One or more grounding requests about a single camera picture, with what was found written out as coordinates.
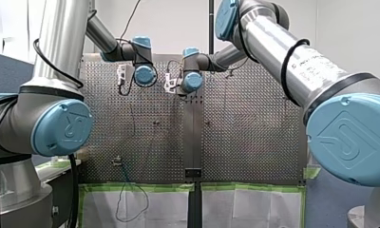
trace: black cable tie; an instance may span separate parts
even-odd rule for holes
[[[287,52],[287,55],[285,56],[284,62],[282,63],[281,67],[281,85],[282,89],[284,90],[285,96],[295,105],[300,106],[294,99],[294,97],[291,95],[290,89],[287,85],[287,68],[288,63],[290,62],[291,56],[294,54],[294,51],[302,45],[310,45],[311,42],[307,39],[302,39],[296,42]]]

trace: green tape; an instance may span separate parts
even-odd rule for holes
[[[301,190],[300,202],[300,228],[305,228],[305,208],[306,208],[306,187],[299,187]]]
[[[144,184],[144,183],[94,183],[94,184],[81,184],[80,187],[86,192],[154,192],[154,193],[168,193],[168,192],[191,192],[194,191],[194,184]]]
[[[281,193],[300,193],[302,191],[298,186],[281,186],[258,183],[226,182],[201,184],[202,191],[233,191],[236,189]]]
[[[315,179],[320,173],[320,167],[307,167],[303,169],[303,178],[304,179]]]
[[[83,228],[84,224],[84,198],[86,197],[86,190],[80,187],[80,210],[78,212],[78,227]]]
[[[80,184],[80,211],[78,214],[79,228],[83,227],[84,221],[84,199],[87,193],[91,192],[120,192],[122,188],[126,192],[142,192],[147,193],[175,193],[175,192],[192,192],[194,184],[144,184],[144,183],[91,183]]]

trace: metal stand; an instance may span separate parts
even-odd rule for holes
[[[365,206],[352,208],[348,213],[349,228],[380,227],[380,187],[374,188]]]
[[[1,214],[3,228],[51,228],[52,195],[47,184],[33,198],[4,208]]]
[[[184,174],[187,182],[194,183],[194,191],[189,194],[188,228],[202,227],[201,192],[201,141],[203,118],[203,89],[187,96],[184,105]]]

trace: metal pole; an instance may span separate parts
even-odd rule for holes
[[[214,54],[214,0],[210,0],[209,47],[210,54]]]

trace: blue logo cap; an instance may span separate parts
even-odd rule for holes
[[[155,79],[155,74],[152,71],[152,68],[149,66],[139,66],[136,68],[136,83],[140,85],[149,85]]]
[[[202,77],[197,72],[187,74],[183,80],[182,88],[186,92],[193,92],[202,86]]]
[[[321,104],[307,125],[317,161],[341,180],[380,186],[380,96],[353,93]]]
[[[48,108],[31,134],[34,151],[45,157],[76,152],[89,138],[93,119],[86,104],[63,100]]]

